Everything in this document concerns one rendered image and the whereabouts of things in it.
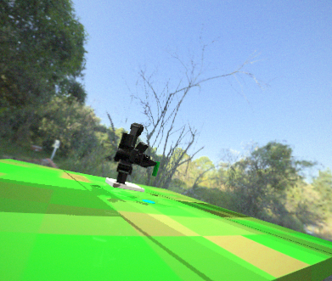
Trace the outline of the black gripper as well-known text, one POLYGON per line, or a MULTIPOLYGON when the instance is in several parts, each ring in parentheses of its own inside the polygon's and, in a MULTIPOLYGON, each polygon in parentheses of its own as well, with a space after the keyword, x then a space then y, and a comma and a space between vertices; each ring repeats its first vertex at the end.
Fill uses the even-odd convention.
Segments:
POLYGON ((129 149, 125 154, 125 161, 144 168, 147 168, 148 166, 156 166, 157 163, 152 161, 148 155, 139 152, 140 150, 138 149, 129 149))

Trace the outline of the green rectangular post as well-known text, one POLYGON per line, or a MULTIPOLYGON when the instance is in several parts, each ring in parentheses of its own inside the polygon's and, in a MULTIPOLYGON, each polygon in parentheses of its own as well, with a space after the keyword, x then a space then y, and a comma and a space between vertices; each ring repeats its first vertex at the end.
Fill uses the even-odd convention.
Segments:
POLYGON ((158 168, 159 168, 159 165, 160 165, 160 162, 156 161, 156 166, 154 167, 154 170, 153 170, 153 173, 152 173, 152 176, 156 177, 157 175, 157 171, 158 171, 158 168))

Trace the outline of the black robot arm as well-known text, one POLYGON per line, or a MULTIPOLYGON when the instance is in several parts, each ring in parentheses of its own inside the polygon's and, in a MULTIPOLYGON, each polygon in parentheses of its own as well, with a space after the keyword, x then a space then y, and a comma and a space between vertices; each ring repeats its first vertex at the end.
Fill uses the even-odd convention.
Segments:
MULTIPOLYGON (((118 172, 118 175, 117 175, 117 180, 115 180, 115 182, 117 183, 126 184, 125 181, 127 180, 127 175, 131 176, 132 174, 132 163, 125 161, 125 154, 129 149, 133 150, 135 148, 137 139, 143 132, 144 126, 142 124, 134 122, 131 124, 130 129, 131 131, 129 134, 122 133, 118 150, 115 153, 115 157, 113 157, 114 162, 119 162, 120 160, 116 168, 116 172, 118 172), (128 172, 129 174, 125 172, 128 172)), ((149 146, 146 143, 139 142, 135 149, 140 150, 139 153, 142 154, 148 147, 149 146)))

